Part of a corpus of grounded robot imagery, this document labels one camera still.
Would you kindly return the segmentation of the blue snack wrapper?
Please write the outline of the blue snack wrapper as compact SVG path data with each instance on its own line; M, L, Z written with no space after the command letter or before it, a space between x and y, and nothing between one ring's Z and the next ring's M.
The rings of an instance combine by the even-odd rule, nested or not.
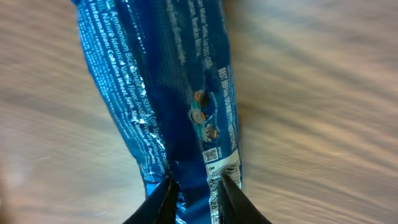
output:
M150 195L178 183L177 223L221 222L218 181L240 184L223 2L77 0L88 70Z

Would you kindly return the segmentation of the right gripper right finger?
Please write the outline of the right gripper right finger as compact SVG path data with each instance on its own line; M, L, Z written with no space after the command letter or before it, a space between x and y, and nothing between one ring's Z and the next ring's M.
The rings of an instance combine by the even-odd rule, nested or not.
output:
M227 174L218 182L218 205L221 224L272 224Z

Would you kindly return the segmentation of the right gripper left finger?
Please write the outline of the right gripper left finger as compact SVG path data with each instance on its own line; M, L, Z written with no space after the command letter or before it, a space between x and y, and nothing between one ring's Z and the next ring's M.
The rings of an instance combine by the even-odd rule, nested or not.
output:
M123 224L175 224L179 187L164 179Z

